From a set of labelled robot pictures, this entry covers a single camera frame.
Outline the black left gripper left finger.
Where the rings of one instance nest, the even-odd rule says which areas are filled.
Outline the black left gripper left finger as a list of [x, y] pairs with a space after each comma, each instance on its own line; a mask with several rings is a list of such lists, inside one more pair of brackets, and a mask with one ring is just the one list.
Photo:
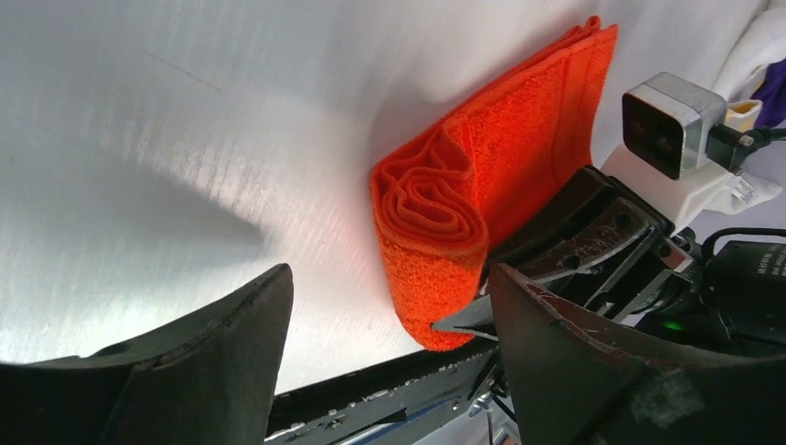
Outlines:
[[5, 444], [261, 444], [293, 305], [278, 264], [88, 357], [1, 367]]

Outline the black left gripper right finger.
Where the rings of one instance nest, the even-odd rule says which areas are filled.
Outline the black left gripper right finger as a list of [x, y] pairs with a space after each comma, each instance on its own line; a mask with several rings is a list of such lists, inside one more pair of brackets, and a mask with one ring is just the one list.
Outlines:
[[495, 266], [491, 305], [526, 444], [781, 444], [785, 359], [651, 337]]

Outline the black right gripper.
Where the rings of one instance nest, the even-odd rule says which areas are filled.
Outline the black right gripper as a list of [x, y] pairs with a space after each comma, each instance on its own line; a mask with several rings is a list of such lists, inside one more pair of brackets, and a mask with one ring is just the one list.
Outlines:
[[439, 333], [496, 339], [491, 272], [500, 266], [556, 297], [653, 337], [742, 356], [785, 351], [785, 233], [731, 227], [697, 243], [634, 202], [615, 180], [579, 170], [492, 249], [476, 298]]

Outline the orange towel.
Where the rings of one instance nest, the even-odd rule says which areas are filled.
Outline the orange towel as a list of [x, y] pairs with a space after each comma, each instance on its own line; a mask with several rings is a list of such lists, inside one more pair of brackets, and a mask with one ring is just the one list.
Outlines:
[[374, 165], [374, 228], [390, 296], [425, 349], [470, 340], [434, 324], [475, 298], [489, 252], [590, 164], [617, 35], [590, 17]]

